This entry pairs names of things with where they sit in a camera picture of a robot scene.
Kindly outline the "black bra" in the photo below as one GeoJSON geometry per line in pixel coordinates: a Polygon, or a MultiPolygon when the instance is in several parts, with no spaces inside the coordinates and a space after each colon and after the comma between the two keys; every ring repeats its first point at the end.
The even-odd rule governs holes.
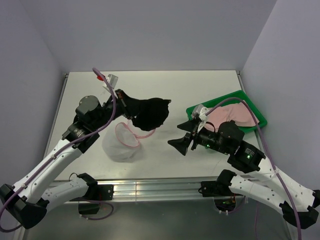
{"type": "Polygon", "coordinates": [[[169,116],[169,104],[172,100],[159,97],[141,100],[141,112],[137,117],[131,119],[133,126],[146,132],[162,126],[169,116]]]}

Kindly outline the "white mesh laundry bag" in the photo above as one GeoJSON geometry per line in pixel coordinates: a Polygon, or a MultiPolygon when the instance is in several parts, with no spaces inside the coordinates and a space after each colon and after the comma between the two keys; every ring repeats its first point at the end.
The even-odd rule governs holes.
{"type": "Polygon", "coordinates": [[[110,127],[102,140],[102,149],[108,158],[117,163],[134,163],[144,157],[141,140],[151,137],[153,130],[141,130],[132,120],[110,127]]]}

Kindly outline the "pink bra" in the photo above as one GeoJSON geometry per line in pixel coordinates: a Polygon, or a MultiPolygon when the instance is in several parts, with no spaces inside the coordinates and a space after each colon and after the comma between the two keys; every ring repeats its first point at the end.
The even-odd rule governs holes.
{"type": "Polygon", "coordinates": [[[234,121],[239,127],[254,127],[256,125],[247,107],[240,102],[217,107],[208,115],[204,127],[217,133],[222,123],[230,121],[234,121]]]}

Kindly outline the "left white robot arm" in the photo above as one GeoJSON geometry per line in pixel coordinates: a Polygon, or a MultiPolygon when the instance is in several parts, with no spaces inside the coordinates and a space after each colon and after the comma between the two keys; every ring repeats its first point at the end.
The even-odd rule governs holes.
{"type": "Polygon", "coordinates": [[[97,200],[98,182],[87,173],[55,189],[50,183],[74,160],[84,154],[99,138],[99,132],[114,119],[135,117],[141,110],[142,100],[116,90],[107,102],[100,104],[97,97],[85,96],[75,110],[73,123],[68,127],[54,149],[25,177],[14,185],[0,188],[0,200],[25,229],[37,225],[46,213],[73,199],[97,200]]]}

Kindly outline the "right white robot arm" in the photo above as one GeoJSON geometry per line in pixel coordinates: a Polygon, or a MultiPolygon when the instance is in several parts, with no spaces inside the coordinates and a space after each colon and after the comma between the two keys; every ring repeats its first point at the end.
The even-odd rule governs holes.
{"type": "Polygon", "coordinates": [[[307,229],[319,217],[320,191],[299,184],[276,166],[258,148],[243,140],[244,132],[234,121],[220,125],[218,131],[202,128],[197,131],[198,121],[193,119],[178,125],[185,130],[184,137],[168,140],[182,155],[197,146],[228,156],[227,163],[234,169],[259,180],[254,183],[232,170],[224,169],[213,182],[203,181],[200,192],[203,197],[243,195],[254,199],[282,215],[289,224],[307,229]]]}

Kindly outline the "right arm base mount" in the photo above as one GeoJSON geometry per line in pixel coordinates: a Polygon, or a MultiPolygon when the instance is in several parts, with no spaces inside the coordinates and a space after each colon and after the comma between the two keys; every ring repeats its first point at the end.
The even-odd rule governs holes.
{"type": "Polygon", "coordinates": [[[228,187],[217,181],[202,181],[198,193],[203,198],[212,197],[215,207],[222,212],[231,212],[236,208],[236,195],[228,187]]]}

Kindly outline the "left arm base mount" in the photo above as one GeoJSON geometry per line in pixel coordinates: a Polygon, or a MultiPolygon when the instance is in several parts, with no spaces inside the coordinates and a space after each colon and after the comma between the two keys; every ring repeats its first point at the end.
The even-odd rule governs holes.
{"type": "Polygon", "coordinates": [[[113,214],[114,206],[109,203],[113,199],[114,186],[112,184],[101,185],[98,184],[94,187],[90,187],[86,194],[82,197],[77,198],[78,213],[82,216],[96,215],[99,210],[110,209],[108,217],[113,214]]]}

